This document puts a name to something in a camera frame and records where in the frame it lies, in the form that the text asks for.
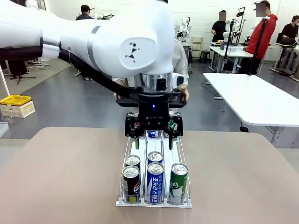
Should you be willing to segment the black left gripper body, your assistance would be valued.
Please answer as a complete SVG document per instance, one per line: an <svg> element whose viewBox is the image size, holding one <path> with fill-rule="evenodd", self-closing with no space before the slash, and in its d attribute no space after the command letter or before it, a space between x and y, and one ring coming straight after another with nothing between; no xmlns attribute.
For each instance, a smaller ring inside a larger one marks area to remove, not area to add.
<svg viewBox="0 0 299 224"><path fill-rule="evenodd" d="M139 102L138 131L159 131L169 132L168 122L170 121L169 103L145 103Z"/></svg>

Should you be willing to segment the person's left hand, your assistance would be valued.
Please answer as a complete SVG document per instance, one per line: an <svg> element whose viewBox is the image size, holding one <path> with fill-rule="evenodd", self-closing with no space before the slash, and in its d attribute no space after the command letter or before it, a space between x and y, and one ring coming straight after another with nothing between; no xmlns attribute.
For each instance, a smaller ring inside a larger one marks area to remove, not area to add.
<svg viewBox="0 0 299 224"><path fill-rule="evenodd" d="M181 101L187 101L190 96L187 86L183 84L178 88L178 90L181 92Z"/></svg>

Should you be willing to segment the person's right hand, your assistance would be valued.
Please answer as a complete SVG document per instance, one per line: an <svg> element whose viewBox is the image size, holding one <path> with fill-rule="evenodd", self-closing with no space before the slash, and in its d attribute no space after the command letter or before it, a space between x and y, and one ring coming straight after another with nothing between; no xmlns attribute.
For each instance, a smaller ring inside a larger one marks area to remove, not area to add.
<svg viewBox="0 0 299 224"><path fill-rule="evenodd" d="M113 78L113 81L122 86L128 87L128 80L126 78Z"/></svg>

